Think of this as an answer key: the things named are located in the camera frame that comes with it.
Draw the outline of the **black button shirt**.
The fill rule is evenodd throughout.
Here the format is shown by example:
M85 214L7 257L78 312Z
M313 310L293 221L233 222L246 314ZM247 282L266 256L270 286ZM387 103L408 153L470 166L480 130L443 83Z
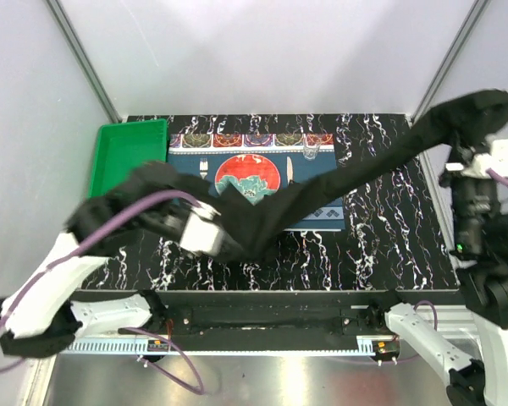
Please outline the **black button shirt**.
M468 145L480 144L486 136L503 129L507 123L508 92L477 91L432 107L390 148L365 162L338 167L305 182L294 183L256 204L232 186L219 196L211 195L208 181L179 173L161 161L143 164L105 195L90 199L105 198L111 210L118 212L157 192L184 192L219 211L224 231L243 247L248 255L246 261L257 261L267 254L269 245L280 232L331 201L407 164L423 151L440 144L448 145L455 139ZM131 229L118 236L113 250L130 242L134 231Z

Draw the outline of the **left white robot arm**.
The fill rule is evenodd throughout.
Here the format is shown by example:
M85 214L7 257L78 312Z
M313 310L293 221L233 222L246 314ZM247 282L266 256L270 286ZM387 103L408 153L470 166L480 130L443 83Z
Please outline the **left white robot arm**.
M233 261L241 253L224 231L220 212L184 192L157 192L118 212L111 210L105 198L89 199L70 218L22 287L0 298L3 354L45 359L90 335L160 333L167 309L152 291L92 303L70 298L89 275L108 262L118 236L146 226L153 226L194 255Z

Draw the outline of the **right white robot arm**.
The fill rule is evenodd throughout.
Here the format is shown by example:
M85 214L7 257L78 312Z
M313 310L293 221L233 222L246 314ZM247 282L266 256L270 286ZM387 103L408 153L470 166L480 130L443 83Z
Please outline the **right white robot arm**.
M454 146L439 183L451 189L451 254L467 263L456 275L483 357L450 344L394 292L367 314L367 324L407 341L444 383L451 404L508 405L508 213L498 198L499 185L508 188L508 140Z

